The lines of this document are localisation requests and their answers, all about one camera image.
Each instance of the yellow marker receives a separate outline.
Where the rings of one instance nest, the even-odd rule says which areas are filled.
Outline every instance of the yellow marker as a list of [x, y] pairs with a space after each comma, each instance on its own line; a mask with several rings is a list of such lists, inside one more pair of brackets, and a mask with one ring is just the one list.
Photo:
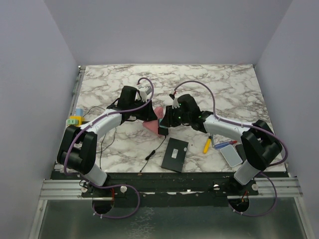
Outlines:
[[207, 139], [207, 141], [206, 141], [206, 144], [205, 144], [203, 153], [207, 153], [207, 152], [208, 152], [210, 143], [211, 143], [211, 135], [208, 137], [208, 139]]

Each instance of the marble table top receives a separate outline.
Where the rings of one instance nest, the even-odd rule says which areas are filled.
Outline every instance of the marble table top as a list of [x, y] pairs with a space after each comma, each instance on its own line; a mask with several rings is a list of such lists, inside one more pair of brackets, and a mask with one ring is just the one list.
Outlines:
[[[217, 114], [229, 119], [254, 122], [257, 119], [271, 122], [263, 100], [261, 90], [252, 65], [101, 65], [87, 66], [77, 108], [86, 113], [93, 106], [106, 108], [120, 96], [124, 85], [136, 86], [140, 77], [148, 77], [155, 87], [153, 107], [171, 105], [168, 96], [178, 84], [187, 80], [201, 81], [213, 91], [216, 98]], [[201, 110], [212, 111], [212, 99], [205, 88], [189, 83], [178, 89], [177, 97], [191, 94]], [[93, 108], [85, 117], [92, 120], [103, 112]], [[115, 129], [105, 137], [102, 148], [113, 140]], [[208, 134], [194, 131], [191, 127], [179, 126], [169, 130], [169, 137], [189, 142], [183, 172], [233, 172], [240, 165], [230, 168], [219, 152], [210, 148], [203, 154]], [[142, 126], [142, 122], [125, 122], [117, 127], [114, 143], [102, 153], [101, 167], [106, 172], [139, 172], [145, 164], [145, 157], [162, 142], [158, 137]], [[99, 140], [97, 152], [101, 145]], [[215, 143], [229, 139], [215, 135]], [[168, 139], [149, 160], [143, 172], [171, 172], [162, 169], [161, 163]], [[267, 171], [285, 171], [285, 166], [270, 167]]]

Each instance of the gray wall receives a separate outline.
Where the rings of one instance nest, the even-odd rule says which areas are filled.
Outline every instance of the gray wall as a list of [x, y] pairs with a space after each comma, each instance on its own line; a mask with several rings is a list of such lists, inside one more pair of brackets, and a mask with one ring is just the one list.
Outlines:
[[256, 64], [291, 0], [44, 0], [78, 64]]
[[54, 163], [77, 64], [42, 0], [0, 7], [0, 237], [28, 236]]
[[319, 238], [319, 1], [294, 0], [256, 66], [276, 134], [290, 150]]

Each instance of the purple cable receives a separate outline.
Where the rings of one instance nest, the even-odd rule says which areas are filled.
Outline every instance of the purple cable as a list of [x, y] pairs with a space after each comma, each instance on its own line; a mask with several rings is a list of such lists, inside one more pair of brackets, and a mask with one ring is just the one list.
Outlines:
[[102, 116], [96, 118], [96, 119], [92, 122], [92, 124], [89, 124], [88, 126], [86, 126], [85, 128], [83, 128], [83, 129], [75, 136], [75, 138], [73, 139], [73, 141], [72, 141], [72, 143], [71, 143], [71, 145], [70, 145], [70, 147], [69, 147], [69, 150], [68, 150], [67, 153], [66, 153], [66, 156], [65, 156], [65, 159], [64, 159], [64, 164], [63, 164], [63, 166], [64, 166], [63, 172], [64, 172], [65, 175], [78, 174], [78, 173], [68, 173], [68, 172], [66, 171], [66, 168], [67, 168], [69, 156], [70, 156], [70, 153], [71, 153], [71, 151], [72, 151], [72, 149], [73, 149], [73, 147], [74, 147], [74, 144], [75, 144], [75, 142], [78, 140], [78, 138], [81, 136], [81, 134], [83, 134], [84, 131], [86, 131], [87, 129], [89, 129], [90, 127], [92, 127], [94, 124], [96, 124], [96, 122], [100, 121], [101, 119], [103, 119], [103, 118], [105, 118], [105, 117], [107, 117], [107, 116], [114, 115], [114, 114], [122, 114], [122, 113], [129, 113], [129, 112], [133, 112], [133, 111], [138, 111], [138, 110], [140, 110], [141, 108], [143, 108], [143, 107], [145, 107], [146, 105], [148, 105], [149, 102], [151, 102], [151, 100], [152, 100], [152, 98], [153, 98], [153, 95], [154, 95], [154, 85], [153, 85], [153, 83], [150, 81], [150, 79], [148, 79], [148, 78], [146, 78], [146, 77], [140, 78], [140, 79], [138, 80], [138, 83], [137, 83], [137, 84], [139, 84], [141, 80], [147, 80], [147, 81], [150, 83], [150, 85], [151, 85], [152, 94], [151, 94], [151, 97], [149, 98], [149, 100], [148, 100], [144, 105], [142, 105], [142, 106], [140, 106], [140, 107], [137, 107], [137, 108], [135, 108], [135, 109], [125, 110], [125, 111], [114, 111], [114, 112], [110, 112], [108, 115], [107, 115], [107, 114], [102, 115]]
[[131, 185], [127, 185], [127, 184], [117, 184], [117, 185], [112, 185], [112, 186], [107, 186], [107, 187], [103, 187], [103, 186], [98, 186], [94, 183], [90, 183], [91, 185], [93, 185], [94, 187], [96, 188], [100, 188], [100, 189], [111, 189], [111, 188], [116, 188], [116, 187], [122, 187], [122, 186], [126, 186], [126, 187], [129, 187], [129, 188], [132, 188], [137, 196], [138, 196], [138, 204], [136, 206], [136, 208], [134, 209], [134, 211], [132, 211], [131, 213], [125, 215], [125, 216], [119, 216], [119, 217], [114, 217], [114, 216], [107, 216], [107, 215], [103, 215], [103, 214], [98, 214], [96, 211], [95, 211], [95, 207], [94, 207], [94, 204], [93, 204], [93, 211], [96, 215], [100, 216], [100, 217], [103, 217], [103, 218], [110, 218], [110, 219], [123, 219], [123, 218], [128, 218], [130, 217], [131, 215], [135, 214], [139, 207], [140, 207], [140, 202], [141, 202], [141, 198], [140, 198], [140, 195], [139, 195], [139, 192], [137, 191], [137, 189]]
[[276, 135], [274, 135], [273, 133], [271, 133], [271, 132], [269, 132], [269, 131], [267, 131], [267, 130], [264, 130], [263, 128], [256, 127], [256, 126], [254, 126], [254, 125], [249, 125], [249, 124], [243, 124], [243, 125], [242, 125], [242, 124], [240, 124], [240, 123], [233, 122], [233, 121], [231, 121], [231, 120], [223, 119], [223, 118], [219, 117], [219, 116], [216, 114], [216, 103], [215, 103], [214, 94], [213, 94], [213, 92], [211, 91], [211, 89], [210, 89], [207, 85], [205, 85], [204, 83], [201, 83], [200, 81], [184, 81], [184, 82], [180, 83], [179, 85], [177, 85], [177, 86], [174, 88], [174, 91], [176, 92], [177, 88], [180, 87], [181, 85], [183, 85], [183, 84], [185, 84], [185, 83], [191, 83], [191, 82], [193, 82], [193, 83], [198, 83], [198, 84], [202, 85], [203, 87], [205, 87], [205, 88], [210, 92], [210, 94], [211, 94], [211, 96], [212, 96], [212, 98], [213, 98], [213, 114], [214, 114], [214, 116], [215, 116], [218, 120], [220, 120], [220, 121], [222, 121], [222, 122], [225, 122], [225, 123], [230, 123], [230, 124], [233, 124], [233, 125], [236, 125], [236, 126], [249, 127], [249, 128], [253, 128], [253, 129], [259, 130], [259, 131], [264, 132], [264, 133], [266, 133], [266, 134], [268, 134], [268, 135], [271, 135], [272, 137], [274, 137], [276, 140], [278, 140], [278, 141], [282, 144], [283, 148], [285, 149], [285, 156], [284, 156], [284, 158], [283, 158], [282, 160], [280, 160], [279, 162], [277, 162], [277, 163], [272, 163], [272, 164], [270, 164], [269, 167], [270, 167], [270, 166], [275, 166], [275, 165], [281, 164], [281, 163], [283, 163], [283, 162], [285, 162], [285, 161], [287, 160], [287, 158], [288, 158], [288, 149], [287, 149], [287, 146], [285, 145], [285, 143], [284, 143], [283, 141], [281, 141], [281, 140], [280, 140]]
[[240, 215], [243, 215], [243, 216], [254, 217], [254, 218], [255, 218], [255, 217], [264, 216], [264, 215], [266, 215], [266, 214], [272, 212], [272, 211], [275, 209], [275, 207], [276, 207], [276, 205], [277, 205], [277, 200], [278, 200], [278, 194], [277, 194], [276, 187], [275, 187], [273, 181], [271, 181], [271, 179], [270, 179], [267, 175], [265, 175], [265, 174], [263, 174], [263, 173], [259, 173], [259, 174], [262, 175], [262, 176], [264, 176], [265, 178], [267, 178], [267, 179], [269, 180], [269, 182], [271, 183], [271, 185], [273, 185], [273, 188], [274, 188], [274, 191], [275, 191], [275, 201], [274, 201], [274, 204], [272, 205], [272, 207], [271, 207], [268, 211], [266, 211], [266, 212], [264, 212], [264, 213], [252, 215], [252, 214], [247, 214], [247, 213], [241, 213], [241, 212], [235, 210], [230, 204], [228, 204], [229, 207], [233, 210], [233, 212], [235, 212], [235, 213], [237, 213], [237, 214], [240, 214]]

